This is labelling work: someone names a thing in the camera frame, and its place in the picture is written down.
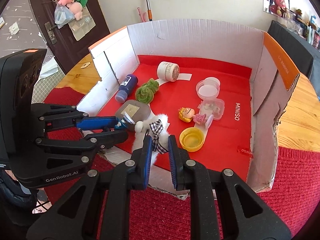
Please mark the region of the grey square case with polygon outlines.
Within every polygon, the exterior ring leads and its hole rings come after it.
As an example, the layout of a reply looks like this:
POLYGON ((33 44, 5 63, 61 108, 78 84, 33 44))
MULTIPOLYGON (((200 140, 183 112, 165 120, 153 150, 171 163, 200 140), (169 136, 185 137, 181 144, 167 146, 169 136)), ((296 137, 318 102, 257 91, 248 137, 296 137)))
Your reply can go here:
POLYGON ((136 100, 127 100, 116 111, 116 117, 125 121, 125 127, 129 131, 135 130, 135 124, 138 121, 146 120, 151 113, 150 106, 136 100))

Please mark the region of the small wooden tag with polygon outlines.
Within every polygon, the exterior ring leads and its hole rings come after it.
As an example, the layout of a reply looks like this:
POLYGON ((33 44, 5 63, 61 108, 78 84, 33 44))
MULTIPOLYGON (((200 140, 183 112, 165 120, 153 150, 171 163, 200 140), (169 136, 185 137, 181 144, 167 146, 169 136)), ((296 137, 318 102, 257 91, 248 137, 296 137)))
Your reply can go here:
POLYGON ((91 64, 90 62, 86 62, 80 68, 84 69, 84 68, 88 67, 90 64, 91 64))

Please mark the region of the pink rabbit plush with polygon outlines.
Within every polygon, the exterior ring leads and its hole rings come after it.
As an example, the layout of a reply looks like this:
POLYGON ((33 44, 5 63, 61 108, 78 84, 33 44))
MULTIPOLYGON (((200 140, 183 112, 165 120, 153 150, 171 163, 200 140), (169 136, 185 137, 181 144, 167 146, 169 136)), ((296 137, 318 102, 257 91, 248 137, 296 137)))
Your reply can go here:
POLYGON ((283 17, 285 11, 285 0, 273 0, 273 4, 269 6, 269 12, 276 14, 279 17, 283 17))

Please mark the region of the red knitted table cloth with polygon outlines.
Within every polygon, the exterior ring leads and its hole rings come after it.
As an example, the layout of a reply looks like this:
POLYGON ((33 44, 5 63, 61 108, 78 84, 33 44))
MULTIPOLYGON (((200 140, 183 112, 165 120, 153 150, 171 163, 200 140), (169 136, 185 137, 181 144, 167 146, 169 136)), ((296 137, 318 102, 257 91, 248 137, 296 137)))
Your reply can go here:
MULTIPOLYGON (((260 198, 294 239, 319 239, 319 100, 311 84, 297 85, 281 117, 272 190, 260 198)), ((154 189, 133 191, 131 239, 189 239, 190 201, 154 189)))

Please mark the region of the pink plush toys hanging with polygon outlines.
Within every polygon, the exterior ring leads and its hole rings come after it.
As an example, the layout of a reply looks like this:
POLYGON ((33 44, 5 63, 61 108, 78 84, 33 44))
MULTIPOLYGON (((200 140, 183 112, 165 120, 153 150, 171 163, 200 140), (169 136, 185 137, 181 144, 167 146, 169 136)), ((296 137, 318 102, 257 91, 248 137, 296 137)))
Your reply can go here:
POLYGON ((57 4, 67 7, 74 14, 77 21, 83 18, 83 7, 81 3, 75 0, 57 0, 57 4))

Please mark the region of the dark brown door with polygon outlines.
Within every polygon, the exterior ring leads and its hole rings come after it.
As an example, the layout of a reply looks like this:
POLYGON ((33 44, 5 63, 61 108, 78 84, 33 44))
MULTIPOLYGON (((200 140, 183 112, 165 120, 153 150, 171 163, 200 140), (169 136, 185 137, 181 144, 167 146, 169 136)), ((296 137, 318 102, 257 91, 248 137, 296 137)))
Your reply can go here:
POLYGON ((110 34, 98 0, 87 1, 83 18, 78 21, 57 0, 29 1, 47 45, 64 73, 89 53, 89 46, 110 34))

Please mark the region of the white fluffy plush toy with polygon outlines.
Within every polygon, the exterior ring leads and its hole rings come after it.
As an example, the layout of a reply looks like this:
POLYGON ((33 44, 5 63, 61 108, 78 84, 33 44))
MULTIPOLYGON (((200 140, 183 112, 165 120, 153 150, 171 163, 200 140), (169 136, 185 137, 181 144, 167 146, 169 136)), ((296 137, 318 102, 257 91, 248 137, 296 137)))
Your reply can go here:
POLYGON ((168 116, 159 114, 135 124, 135 140, 132 145, 132 152, 143 147, 143 140, 146 135, 152 139, 151 165, 156 162, 159 154, 165 154, 169 150, 168 116))

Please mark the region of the blonde girl figurine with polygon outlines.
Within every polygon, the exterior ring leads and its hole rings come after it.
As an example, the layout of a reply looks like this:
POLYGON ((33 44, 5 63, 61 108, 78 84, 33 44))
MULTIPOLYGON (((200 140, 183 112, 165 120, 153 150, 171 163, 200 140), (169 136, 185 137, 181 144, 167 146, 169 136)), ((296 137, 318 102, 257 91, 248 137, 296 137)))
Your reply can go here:
POLYGON ((178 117, 183 122, 191 122, 193 121, 195 124, 202 125, 205 127, 205 129, 210 128, 212 122, 213 122, 213 115, 206 115, 206 114, 200 114, 195 113, 195 110, 193 108, 189 107, 181 107, 178 110, 178 117))

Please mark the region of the clear square small box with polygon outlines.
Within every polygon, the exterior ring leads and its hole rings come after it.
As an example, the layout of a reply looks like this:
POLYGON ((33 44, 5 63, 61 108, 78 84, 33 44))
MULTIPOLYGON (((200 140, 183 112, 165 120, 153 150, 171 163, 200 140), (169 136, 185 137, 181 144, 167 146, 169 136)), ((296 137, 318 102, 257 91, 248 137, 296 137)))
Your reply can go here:
POLYGON ((214 120, 220 120, 224 113, 225 102, 218 98, 203 100, 199 104, 198 109, 201 115, 206 115, 206 119, 212 115, 214 120))

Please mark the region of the purple plastic bottle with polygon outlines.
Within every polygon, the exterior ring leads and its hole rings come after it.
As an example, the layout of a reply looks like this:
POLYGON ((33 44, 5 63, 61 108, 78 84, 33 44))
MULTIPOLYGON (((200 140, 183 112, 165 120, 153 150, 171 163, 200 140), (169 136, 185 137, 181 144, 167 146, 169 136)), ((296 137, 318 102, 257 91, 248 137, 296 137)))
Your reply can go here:
POLYGON ((119 103, 124 103, 136 87, 137 83, 138 78, 133 74, 128 74, 120 84, 115 95, 115 100, 119 103))

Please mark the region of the orange white cardboard box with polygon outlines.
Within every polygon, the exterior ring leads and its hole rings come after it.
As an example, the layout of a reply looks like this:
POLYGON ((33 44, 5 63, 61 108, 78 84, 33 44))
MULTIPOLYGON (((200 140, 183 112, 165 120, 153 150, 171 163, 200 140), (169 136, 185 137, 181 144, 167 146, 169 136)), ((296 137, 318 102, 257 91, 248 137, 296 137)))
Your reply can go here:
POLYGON ((159 90, 151 113, 168 116, 168 132, 178 137, 193 126, 179 119, 181 107, 197 109, 196 85, 220 80, 217 98, 225 102, 220 120, 204 131, 192 159, 207 168, 232 169, 255 192, 272 189, 278 160, 277 122, 300 72, 267 32, 228 22, 199 19, 159 20, 128 25, 90 46, 100 81, 77 108, 91 116, 114 115, 114 96, 128 74, 140 85, 153 78, 159 90), (175 82, 157 76, 162 62, 176 63, 175 82))

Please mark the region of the pink plastic hanger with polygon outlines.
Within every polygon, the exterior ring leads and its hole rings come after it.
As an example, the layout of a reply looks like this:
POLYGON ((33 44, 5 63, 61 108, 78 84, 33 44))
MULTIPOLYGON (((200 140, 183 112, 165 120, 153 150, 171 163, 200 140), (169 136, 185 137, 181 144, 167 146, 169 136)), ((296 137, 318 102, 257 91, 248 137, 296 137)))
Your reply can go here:
POLYGON ((141 22, 147 22, 149 20, 147 11, 146 12, 142 12, 140 7, 137 8, 137 11, 138 11, 138 15, 140 17, 140 21, 141 22))

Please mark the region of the yellow bottle cap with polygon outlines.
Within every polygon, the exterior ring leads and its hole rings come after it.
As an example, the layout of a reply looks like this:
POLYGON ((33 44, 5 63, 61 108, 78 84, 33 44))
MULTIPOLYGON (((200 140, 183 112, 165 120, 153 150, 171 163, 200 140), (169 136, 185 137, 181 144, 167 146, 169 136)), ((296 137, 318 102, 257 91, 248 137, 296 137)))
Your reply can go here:
POLYGON ((204 144, 204 133, 196 127, 189 127, 181 132, 179 141, 183 149, 196 152, 204 144))

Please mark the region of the clear round container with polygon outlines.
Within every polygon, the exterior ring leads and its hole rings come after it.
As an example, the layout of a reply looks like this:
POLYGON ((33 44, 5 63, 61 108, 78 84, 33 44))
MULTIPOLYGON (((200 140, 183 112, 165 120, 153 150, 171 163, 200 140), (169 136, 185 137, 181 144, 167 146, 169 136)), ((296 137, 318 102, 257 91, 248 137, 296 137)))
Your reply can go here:
POLYGON ((215 77, 207 77, 196 85, 196 92, 199 98, 203 100, 212 100, 217 98, 220 92, 220 80, 215 77))

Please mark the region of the green fuzzy plush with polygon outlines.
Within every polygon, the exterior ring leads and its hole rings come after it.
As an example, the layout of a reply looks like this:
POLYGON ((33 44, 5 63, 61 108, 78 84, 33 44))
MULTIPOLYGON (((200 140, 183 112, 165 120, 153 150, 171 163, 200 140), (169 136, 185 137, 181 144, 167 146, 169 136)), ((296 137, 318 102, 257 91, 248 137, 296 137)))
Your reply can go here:
POLYGON ((141 103, 149 104, 153 100, 158 90, 158 81, 151 78, 148 82, 144 83, 136 90, 135 99, 141 103))

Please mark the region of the dark covered side table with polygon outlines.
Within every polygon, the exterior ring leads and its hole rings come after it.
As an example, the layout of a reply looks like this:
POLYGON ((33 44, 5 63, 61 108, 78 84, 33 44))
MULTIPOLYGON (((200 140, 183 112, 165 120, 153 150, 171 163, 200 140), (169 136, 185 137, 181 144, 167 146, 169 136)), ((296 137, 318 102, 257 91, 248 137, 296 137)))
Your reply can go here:
POLYGON ((317 97, 320 96, 320 54, 306 40, 272 21, 267 31, 287 52, 299 71, 311 82, 317 97))

